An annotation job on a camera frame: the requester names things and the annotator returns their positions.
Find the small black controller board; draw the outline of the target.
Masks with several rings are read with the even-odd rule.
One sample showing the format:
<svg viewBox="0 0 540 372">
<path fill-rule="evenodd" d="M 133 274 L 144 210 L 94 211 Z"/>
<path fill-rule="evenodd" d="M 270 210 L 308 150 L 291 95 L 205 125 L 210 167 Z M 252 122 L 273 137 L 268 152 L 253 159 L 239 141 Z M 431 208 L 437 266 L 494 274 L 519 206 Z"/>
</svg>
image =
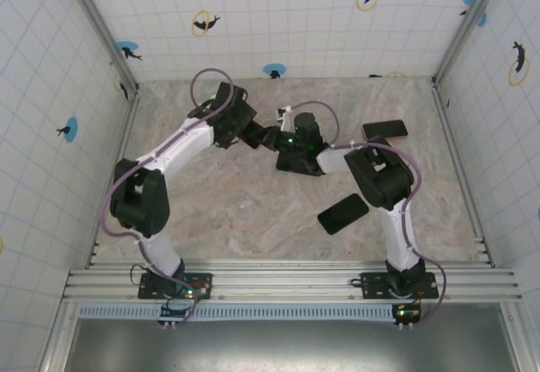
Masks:
<svg viewBox="0 0 540 372">
<path fill-rule="evenodd" d="M 174 309 L 168 305 L 163 305 L 160 308 L 158 323 L 163 330 L 167 330 L 169 327 L 175 330 L 178 326 L 186 323 L 192 316 L 193 311 L 194 307 L 192 305 L 182 309 Z"/>
<path fill-rule="evenodd" d="M 403 330 L 404 328 L 412 328 L 414 324 L 420 321 L 421 313 L 422 310 L 419 303 L 392 306 L 394 324 L 399 330 Z"/>
</svg>

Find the grey metal panel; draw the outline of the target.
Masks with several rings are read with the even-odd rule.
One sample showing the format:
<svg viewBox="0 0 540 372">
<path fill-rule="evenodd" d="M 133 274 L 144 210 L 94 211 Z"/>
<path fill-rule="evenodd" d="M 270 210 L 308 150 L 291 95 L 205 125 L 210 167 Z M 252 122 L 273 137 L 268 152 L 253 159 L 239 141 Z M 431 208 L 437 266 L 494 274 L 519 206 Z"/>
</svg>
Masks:
<svg viewBox="0 0 540 372">
<path fill-rule="evenodd" d="M 516 372 L 501 328 L 346 321 L 82 321 L 66 372 Z"/>
</svg>

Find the aluminium side rail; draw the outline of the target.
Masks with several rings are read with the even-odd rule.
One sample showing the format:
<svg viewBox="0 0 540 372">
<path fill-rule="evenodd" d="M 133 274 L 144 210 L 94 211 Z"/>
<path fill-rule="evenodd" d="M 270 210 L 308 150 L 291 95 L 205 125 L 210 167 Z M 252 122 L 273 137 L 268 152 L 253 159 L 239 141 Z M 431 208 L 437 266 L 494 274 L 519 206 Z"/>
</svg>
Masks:
<svg viewBox="0 0 540 372">
<path fill-rule="evenodd" d="M 126 102 L 127 110 L 126 114 L 122 119 L 121 124 L 118 127 L 118 134 L 116 137 L 116 143 L 114 144 L 114 149 L 112 150 L 112 159 L 111 165 L 109 166 L 107 175 L 107 181 L 105 183 L 105 189 L 100 198 L 100 206 L 96 213 L 94 220 L 94 226 L 89 237 L 89 242 L 87 244 L 86 250 L 87 254 L 84 260 L 84 269 L 88 269 L 91 265 L 93 257 L 95 256 L 95 248 L 99 245 L 100 242 L 100 230 L 101 230 L 101 220 L 103 218 L 103 210 L 107 209 L 107 194 L 110 192 L 110 189 L 114 182 L 114 169 L 116 163 L 123 157 L 125 153 L 127 142 L 129 139 L 129 134 L 132 130 L 132 124 L 134 122 L 135 115 L 137 113 L 138 105 L 140 98 L 138 96 L 133 96 L 130 100 Z"/>
<path fill-rule="evenodd" d="M 472 227 L 475 246 L 477 247 L 476 262 L 482 263 L 485 266 L 495 267 L 489 244 L 484 233 L 478 206 L 468 181 L 466 168 L 463 164 L 462 155 L 456 141 L 456 135 L 451 128 L 451 122 L 446 112 L 446 103 L 443 101 L 440 94 L 440 88 L 436 83 L 432 83 L 432 95 L 443 128 L 446 144 L 450 152 L 451 161 L 456 172 L 456 178 L 459 183 L 465 209 L 467 210 L 467 216 Z"/>
</svg>

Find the aluminium front rail beams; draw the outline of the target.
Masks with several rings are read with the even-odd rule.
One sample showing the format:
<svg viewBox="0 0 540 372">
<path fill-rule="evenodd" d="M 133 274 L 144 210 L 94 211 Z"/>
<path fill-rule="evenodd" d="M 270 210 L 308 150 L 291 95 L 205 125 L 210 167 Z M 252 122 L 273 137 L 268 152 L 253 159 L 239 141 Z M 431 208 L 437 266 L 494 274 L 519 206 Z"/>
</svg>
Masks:
<svg viewBox="0 0 540 372">
<path fill-rule="evenodd" d="M 140 270 L 134 261 L 97 259 L 68 274 L 63 298 L 72 302 L 134 302 Z M 447 304 L 520 302 L 521 289 L 511 269 L 485 262 L 446 262 L 436 282 Z M 211 302 L 324 303 L 360 302 L 350 285 L 362 272 L 383 272 L 376 261 L 188 260 L 188 272 L 213 274 Z"/>
</svg>

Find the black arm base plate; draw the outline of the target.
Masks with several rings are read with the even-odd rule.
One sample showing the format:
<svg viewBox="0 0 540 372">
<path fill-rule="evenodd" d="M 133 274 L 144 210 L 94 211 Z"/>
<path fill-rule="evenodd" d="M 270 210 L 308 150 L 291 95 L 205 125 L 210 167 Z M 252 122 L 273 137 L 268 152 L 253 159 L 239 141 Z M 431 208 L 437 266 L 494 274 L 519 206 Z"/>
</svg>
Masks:
<svg viewBox="0 0 540 372">
<path fill-rule="evenodd" d="M 440 297 L 435 275 L 427 272 L 423 278 L 410 288 L 393 288 L 387 272 L 363 272 L 360 274 L 360 287 L 364 299 L 416 299 L 422 294 L 424 299 Z"/>
<path fill-rule="evenodd" d="M 208 272 L 185 273 L 184 282 L 190 289 L 181 284 L 175 284 L 163 279 L 152 272 L 146 272 L 138 284 L 140 299 L 209 299 L 213 287 L 213 274 Z"/>
</svg>

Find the aluminium corner post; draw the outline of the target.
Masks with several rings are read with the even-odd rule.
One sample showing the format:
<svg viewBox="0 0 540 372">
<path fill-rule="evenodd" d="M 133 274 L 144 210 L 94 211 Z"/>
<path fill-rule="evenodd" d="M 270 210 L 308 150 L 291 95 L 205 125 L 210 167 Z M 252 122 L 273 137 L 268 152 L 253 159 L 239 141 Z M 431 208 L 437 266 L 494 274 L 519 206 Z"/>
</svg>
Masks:
<svg viewBox="0 0 540 372">
<path fill-rule="evenodd" d="M 131 69 L 127 65 L 127 59 L 123 52 L 115 42 L 111 31 L 109 30 L 106 22 L 99 9 L 97 8 L 94 0 L 76 0 L 79 7 L 84 12 L 85 17 L 92 26 L 94 32 L 98 36 L 102 46 L 106 49 L 110 58 L 111 64 L 115 67 L 119 74 L 120 80 L 128 93 L 136 95 L 138 92 L 138 82 L 132 74 Z"/>
<path fill-rule="evenodd" d="M 465 19 L 463 20 L 458 31 L 452 38 L 450 46 L 448 47 L 441 64 L 439 65 L 435 75 L 432 77 L 433 85 L 438 89 L 445 81 L 450 70 L 459 57 L 462 49 L 464 48 L 468 38 L 478 26 L 478 21 L 486 11 L 489 0 L 474 0 L 467 9 Z"/>
</svg>

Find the aluminium lower frame strut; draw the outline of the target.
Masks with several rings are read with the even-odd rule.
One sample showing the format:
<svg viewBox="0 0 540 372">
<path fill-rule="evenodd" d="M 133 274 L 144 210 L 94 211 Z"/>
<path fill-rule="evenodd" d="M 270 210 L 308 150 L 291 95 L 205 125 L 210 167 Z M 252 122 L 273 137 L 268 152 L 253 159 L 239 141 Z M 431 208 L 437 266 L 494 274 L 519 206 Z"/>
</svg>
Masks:
<svg viewBox="0 0 540 372">
<path fill-rule="evenodd" d="M 61 302 L 39 372 L 64 372 L 78 324 L 79 306 L 75 302 Z"/>
<path fill-rule="evenodd" d="M 500 305 L 505 328 L 510 340 L 511 351 L 518 372 L 535 372 L 535 364 L 528 345 L 527 335 L 521 324 L 518 307 L 507 302 Z"/>
</svg>

